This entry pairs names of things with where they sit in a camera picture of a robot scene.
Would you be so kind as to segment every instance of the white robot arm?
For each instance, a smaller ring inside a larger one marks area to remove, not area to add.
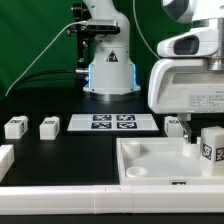
[[[158,45],[159,55],[177,58],[223,56],[219,52],[223,42],[223,0],[163,0],[162,6],[173,20],[192,23],[192,29],[162,41]]]
[[[175,21],[192,23],[185,34],[164,40],[152,69],[149,106],[156,113],[224,111],[224,0],[162,0]]]
[[[115,9],[112,0],[83,2],[92,16],[90,22],[95,23],[96,28],[97,23],[114,21],[120,29],[118,34],[96,35],[95,56],[89,65],[89,81],[84,92],[93,98],[107,101],[120,100],[127,95],[138,93],[140,87],[136,84],[135,65],[129,58],[128,19]]]

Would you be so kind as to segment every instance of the table surface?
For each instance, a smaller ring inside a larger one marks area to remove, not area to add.
[[[2,186],[114,185],[119,184],[116,159],[117,137],[164,136],[165,115],[153,114],[159,131],[67,132],[72,114],[152,113],[146,94],[122,102],[102,102],[82,96],[79,88],[19,89],[0,101],[0,145],[13,144],[15,163]],[[25,115],[29,130],[21,140],[5,140],[4,124]],[[40,141],[39,125],[45,117],[60,117],[55,141]],[[219,125],[224,116],[194,115],[190,123],[200,129]],[[223,223],[223,214],[114,214],[62,216],[0,216],[0,223]]]

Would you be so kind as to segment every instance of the white cube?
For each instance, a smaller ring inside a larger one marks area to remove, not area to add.
[[[164,130],[168,137],[183,137],[184,130],[177,117],[165,117]]]
[[[60,131],[60,119],[58,117],[47,117],[40,125],[41,140],[55,140]]]
[[[13,117],[5,128],[6,139],[20,139],[28,130],[28,118],[25,116]]]
[[[200,167],[209,176],[224,176],[223,128],[202,129]]]
[[[15,161],[13,145],[2,145],[0,147],[0,182]]]

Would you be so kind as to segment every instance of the green wall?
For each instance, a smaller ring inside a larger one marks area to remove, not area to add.
[[[74,21],[70,8],[73,3],[78,2],[80,1],[0,0],[0,98],[56,34]],[[136,31],[132,0],[114,0],[114,4],[130,20],[130,56],[137,65],[139,83],[148,85],[149,71],[156,59]],[[136,0],[136,8],[142,31],[154,50],[159,41],[182,33],[189,27],[170,20],[163,12],[160,0]],[[28,74],[51,69],[71,69],[75,64],[75,37],[67,37],[64,33]]]

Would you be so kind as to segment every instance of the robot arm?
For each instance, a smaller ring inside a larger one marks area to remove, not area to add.
[[[162,7],[173,20],[192,23],[192,29],[162,41],[158,45],[160,56],[216,56],[223,42],[223,0],[163,0]]]
[[[136,69],[129,58],[128,19],[115,9],[112,0],[83,2],[91,19],[81,25],[81,33],[84,37],[93,37],[96,46],[94,59],[88,66],[88,84],[83,88],[85,95],[116,101],[138,94]]]
[[[190,23],[192,20],[191,0],[163,0],[162,8],[174,21]]]
[[[118,34],[120,28],[115,20],[91,19],[89,9],[83,3],[73,4],[72,12],[76,22],[86,21],[84,24],[77,24],[76,30],[71,27],[67,30],[69,36],[72,33],[77,36],[78,60],[76,74],[85,77],[88,75],[88,68],[84,60],[84,50],[88,49],[90,44],[95,41],[96,35]]]

